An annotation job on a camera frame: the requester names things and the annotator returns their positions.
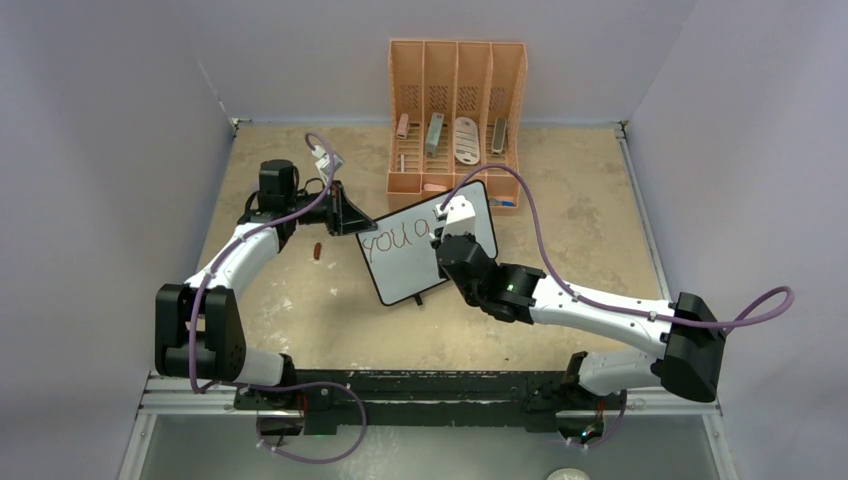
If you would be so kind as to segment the black framed whiteboard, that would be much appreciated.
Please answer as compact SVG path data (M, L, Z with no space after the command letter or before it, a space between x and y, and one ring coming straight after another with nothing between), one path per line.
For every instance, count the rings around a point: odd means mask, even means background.
M376 230L356 235L383 305L394 305L444 282L430 236L445 225L435 208L447 196L444 192L384 215L376 220Z

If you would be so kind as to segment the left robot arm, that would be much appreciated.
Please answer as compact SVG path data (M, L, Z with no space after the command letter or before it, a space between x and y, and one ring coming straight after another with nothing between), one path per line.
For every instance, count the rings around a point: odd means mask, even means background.
M288 160L259 169L259 188L225 247L180 284L165 284L155 297L154 360L164 376L259 386L272 408L297 399L291 358L246 343L238 299L300 225L322 224L332 236L376 230L377 223L347 197L340 181L320 192L299 186Z

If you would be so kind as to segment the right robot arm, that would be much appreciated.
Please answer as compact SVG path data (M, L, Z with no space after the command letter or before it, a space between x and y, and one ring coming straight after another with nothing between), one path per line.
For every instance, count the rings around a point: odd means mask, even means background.
M573 355L561 381L564 399L584 407L621 390L661 386L686 400L717 397L726 335L706 302L682 293L674 302L590 290L586 294L539 269L498 263L471 234L431 236L440 277L466 304L507 323L574 328L628 350Z

